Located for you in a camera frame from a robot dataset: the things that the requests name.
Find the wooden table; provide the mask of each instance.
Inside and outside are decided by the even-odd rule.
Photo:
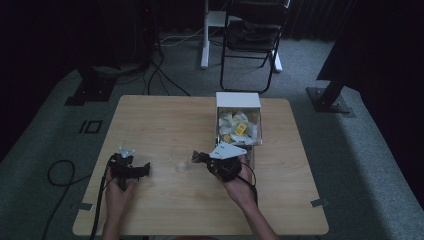
[[[290,104],[261,98],[263,145],[255,147],[259,207],[279,235],[320,235],[328,231],[318,192]],[[73,231],[90,235],[102,174],[118,146],[135,149],[134,165],[151,163],[141,179],[123,235],[251,235],[241,210],[204,164],[175,171],[175,146],[209,153],[215,146],[214,97],[123,96],[109,127]],[[105,221],[102,203],[98,234]]]

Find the metal stand base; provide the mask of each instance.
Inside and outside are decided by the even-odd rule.
[[[309,98],[314,106],[316,112],[327,112],[327,113],[342,113],[343,117],[346,118],[356,118],[355,113],[351,107],[346,106],[343,97],[339,95],[331,105],[322,104],[322,94],[325,91],[325,88],[315,88],[308,87],[306,88]]]
[[[86,91],[82,81],[74,96],[68,97],[65,106],[83,106],[85,102],[107,102],[112,94],[117,79],[103,79],[96,91]]]

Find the black chair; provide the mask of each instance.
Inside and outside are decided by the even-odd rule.
[[[229,0],[225,14],[224,38],[221,54],[220,85],[224,91],[264,93],[271,84],[280,37],[288,18],[285,1]],[[226,50],[244,52],[227,55]],[[224,86],[226,58],[262,59],[263,67],[271,56],[268,82],[262,90],[231,89]]]

